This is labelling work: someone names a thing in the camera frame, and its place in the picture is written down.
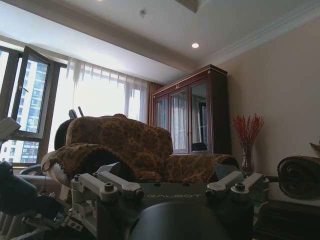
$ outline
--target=beige wall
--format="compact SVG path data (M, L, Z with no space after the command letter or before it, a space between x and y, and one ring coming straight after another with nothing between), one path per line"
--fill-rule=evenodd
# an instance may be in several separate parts
M316 156L320 139L320 19L220 64L228 71L230 117L264 116L253 158L257 170L275 175L280 160ZM242 157L231 127L232 151Z

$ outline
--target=recessed ceiling light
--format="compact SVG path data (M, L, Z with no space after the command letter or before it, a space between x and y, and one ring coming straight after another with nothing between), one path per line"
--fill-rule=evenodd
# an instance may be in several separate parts
M192 47L194 48L194 49L197 49L198 47L199 47L199 44L198 43L192 43Z

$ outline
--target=armchair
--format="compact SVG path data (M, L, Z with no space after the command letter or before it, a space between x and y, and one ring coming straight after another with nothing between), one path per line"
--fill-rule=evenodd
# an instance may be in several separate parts
M42 161L42 171L57 164L67 178L94 173L101 165L121 162L120 177L133 182L208 183L215 180L214 163L234 165L233 156L172 155L170 133L128 119L122 114L80 117L69 123L65 145Z

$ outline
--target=smoke detector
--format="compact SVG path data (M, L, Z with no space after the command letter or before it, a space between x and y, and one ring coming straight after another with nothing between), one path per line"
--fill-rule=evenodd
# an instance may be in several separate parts
M147 15L147 10L142 9L139 11L139 16L143 19Z

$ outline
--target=white ceiling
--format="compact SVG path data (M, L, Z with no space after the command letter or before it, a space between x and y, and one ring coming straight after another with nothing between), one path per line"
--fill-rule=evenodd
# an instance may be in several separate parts
M201 61L307 0L207 0L195 14L175 0L54 0ZM146 9L142 19L139 11ZM200 48L193 49L197 42Z
M295 9L319 2L200 0L193 13L175 0L2 1L41 17L8 11L0 2L0 35L163 84ZM191 48L193 42L200 47Z
M0 1L0 35L152 82L185 72Z

